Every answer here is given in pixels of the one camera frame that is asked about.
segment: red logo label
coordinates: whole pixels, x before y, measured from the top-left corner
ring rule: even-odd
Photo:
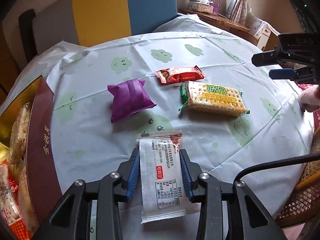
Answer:
[[[157,166],[157,179],[163,179],[163,171],[162,171],[162,166]]]

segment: metal screw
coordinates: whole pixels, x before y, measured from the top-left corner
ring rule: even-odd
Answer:
[[[82,179],[77,179],[77,180],[74,182],[74,184],[75,184],[76,186],[81,186],[82,184],[84,184],[84,180],[82,180]]]
[[[242,180],[237,180],[237,181],[236,181],[236,185],[237,185],[238,187],[244,187],[244,186],[245,186],[245,183],[244,183]]]
[[[110,174],[110,177],[113,178],[113,179],[116,179],[116,178],[119,178],[120,177],[120,173],[119,172],[112,172]]]
[[[208,179],[208,178],[209,178],[209,174],[206,173],[206,172],[203,172],[203,173],[200,173],[200,174],[199,174],[199,177],[200,177],[201,179]]]

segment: cracker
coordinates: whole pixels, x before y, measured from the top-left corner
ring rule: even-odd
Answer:
[[[18,163],[26,150],[30,113],[31,109],[28,104],[24,105],[12,126],[8,155],[9,164]]]
[[[181,109],[188,107],[197,111],[237,117],[247,112],[237,89],[185,81],[180,86],[180,94],[184,103]]]

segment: curtain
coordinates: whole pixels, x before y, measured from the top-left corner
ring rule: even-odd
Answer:
[[[247,17],[247,0],[231,0],[226,17],[244,25]]]

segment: table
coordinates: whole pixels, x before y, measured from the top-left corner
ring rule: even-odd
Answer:
[[[184,14],[197,14],[201,20],[203,20],[206,23],[209,23],[213,26],[216,26],[217,24],[220,25],[224,25],[226,27],[230,27],[230,28],[234,28],[237,30],[241,30],[244,32],[249,32],[249,29],[235,21],[229,20],[227,18],[221,17],[221,16],[217,16],[217,15],[210,15],[208,13],[204,13],[204,12],[195,12],[189,9],[183,9],[180,8],[179,9],[180,13],[184,13]]]
[[[76,179],[94,181],[116,170],[136,146],[135,134],[157,131],[158,127],[182,130],[182,145],[191,161],[225,182],[233,182],[246,167],[307,154],[313,115],[301,113],[297,100],[300,90],[295,83],[268,77],[267,72],[279,65],[253,66],[251,57],[260,50],[251,43],[230,33],[198,33],[198,24],[192,17],[182,16],[168,24],[170,32],[132,36],[92,48],[62,41],[29,63],[0,107],[0,114],[33,79],[41,74],[46,77],[55,93],[51,143],[63,192]],[[174,32],[179,26],[193,26],[195,31]],[[163,51],[165,55],[155,55]],[[160,85],[155,71],[194,65],[206,75],[199,82],[243,92],[250,114],[231,118],[179,113],[179,84]],[[132,78],[146,81],[144,87],[157,106],[112,125],[113,96],[107,85]],[[302,165],[295,165],[260,171],[243,180],[273,215],[286,202],[302,169]],[[128,205],[120,206],[124,239],[196,238],[199,214],[141,225],[139,189],[138,185]]]

